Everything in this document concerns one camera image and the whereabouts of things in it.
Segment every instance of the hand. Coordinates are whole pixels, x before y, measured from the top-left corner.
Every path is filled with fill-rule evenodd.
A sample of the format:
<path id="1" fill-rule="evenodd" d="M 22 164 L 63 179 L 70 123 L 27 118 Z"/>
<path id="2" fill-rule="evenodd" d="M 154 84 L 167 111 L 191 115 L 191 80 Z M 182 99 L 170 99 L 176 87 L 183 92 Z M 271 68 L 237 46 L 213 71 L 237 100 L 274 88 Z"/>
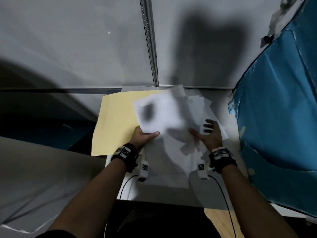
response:
<path id="1" fill-rule="evenodd" d="M 204 127 L 209 129 L 204 129 L 205 133 L 210 133 L 208 135 L 202 135 L 196 130 L 189 128 L 189 132 L 198 140 L 201 140 L 206 148 L 212 152 L 213 149 L 222 147 L 221 131 L 219 125 L 216 121 L 206 119 Z"/>
<path id="2" fill-rule="evenodd" d="M 145 144 L 147 144 L 149 141 L 156 138 L 158 135 L 159 135 L 158 131 L 151 133 L 151 134 L 149 134 L 149 133 L 145 134 L 141 130 L 140 126 L 137 126 L 134 129 L 132 138 L 129 141 L 129 143 L 133 144 L 136 147 L 137 152 L 140 153 L 141 149 L 145 146 Z"/>

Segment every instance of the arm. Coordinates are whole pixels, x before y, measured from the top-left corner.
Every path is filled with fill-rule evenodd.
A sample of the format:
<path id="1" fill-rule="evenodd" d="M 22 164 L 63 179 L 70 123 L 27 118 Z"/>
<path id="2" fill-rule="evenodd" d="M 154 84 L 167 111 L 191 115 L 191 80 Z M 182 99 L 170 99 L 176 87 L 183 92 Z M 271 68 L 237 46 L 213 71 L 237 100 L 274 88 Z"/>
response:
<path id="1" fill-rule="evenodd" d="M 189 132 L 201 140 L 211 152 L 223 146 L 218 123 L 206 120 L 204 132 L 190 129 Z M 287 237 L 298 238 L 284 218 L 259 194 L 233 164 L 225 166 L 221 171 L 230 200 L 236 212 L 241 230 L 246 238 Z"/>
<path id="2" fill-rule="evenodd" d="M 129 143 L 140 152 L 158 135 L 158 132 L 144 134 L 140 127 L 136 127 Z M 48 230 L 65 230 L 77 238 L 97 237 L 108 221 L 125 173 L 125 163 L 121 159 L 113 159 L 70 201 Z"/>

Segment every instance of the stack of paper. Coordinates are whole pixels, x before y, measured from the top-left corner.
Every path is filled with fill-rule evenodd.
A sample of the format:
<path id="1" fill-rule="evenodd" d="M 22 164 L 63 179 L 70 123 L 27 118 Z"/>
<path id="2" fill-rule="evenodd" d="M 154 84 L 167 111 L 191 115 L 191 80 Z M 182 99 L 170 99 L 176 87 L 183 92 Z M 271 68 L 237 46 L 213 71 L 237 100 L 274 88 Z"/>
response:
<path id="1" fill-rule="evenodd" d="M 149 163 L 145 184 L 188 188 L 189 173 L 197 169 L 197 160 L 207 151 L 203 144 L 195 144 L 188 128 L 202 133 L 205 119 L 218 121 L 210 104 L 198 90 L 187 90 L 186 95 L 182 85 L 133 103 L 142 131 L 160 132 L 144 149 L 143 155 Z M 227 139 L 223 127 L 219 126 L 223 140 Z"/>

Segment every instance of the blue cover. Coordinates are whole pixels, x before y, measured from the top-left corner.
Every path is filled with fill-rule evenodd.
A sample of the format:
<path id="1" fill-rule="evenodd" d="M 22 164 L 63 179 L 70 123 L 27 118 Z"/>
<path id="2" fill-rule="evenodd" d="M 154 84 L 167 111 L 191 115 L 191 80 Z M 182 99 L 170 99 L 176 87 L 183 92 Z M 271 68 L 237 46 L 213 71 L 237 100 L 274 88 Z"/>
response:
<path id="1" fill-rule="evenodd" d="M 234 93 L 250 181 L 271 202 L 317 216 L 317 0 L 307 0 Z"/>

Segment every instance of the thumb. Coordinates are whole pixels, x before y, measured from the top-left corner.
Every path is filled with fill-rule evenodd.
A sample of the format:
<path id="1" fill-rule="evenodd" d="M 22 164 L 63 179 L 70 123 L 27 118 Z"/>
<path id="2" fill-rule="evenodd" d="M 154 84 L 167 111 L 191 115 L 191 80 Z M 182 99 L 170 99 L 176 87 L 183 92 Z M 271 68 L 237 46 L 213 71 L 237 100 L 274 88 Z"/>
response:
<path id="1" fill-rule="evenodd" d="M 196 138 L 198 138 L 198 139 L 200 139 L 200 140 L 203 139 L 203 136 L 204 136 L 204 135 L 200 134 L 198 131 L 194 130 L 193 128 L 189 128 L 188 131 L 189 131 L 189 133 L 190 133 L 192 136 L 194 136 L 194 137 L 196 137 Z"/>
<path id="2" fill-rule="evenodd" d="M 146 136 L 146 139 L 147 139 L 147 141 L 150 141 L 150 140 L 153 140 L 154 138 L 156 138 L 157 136 L 159 136 L 159 131 L 148 134 Z"/>

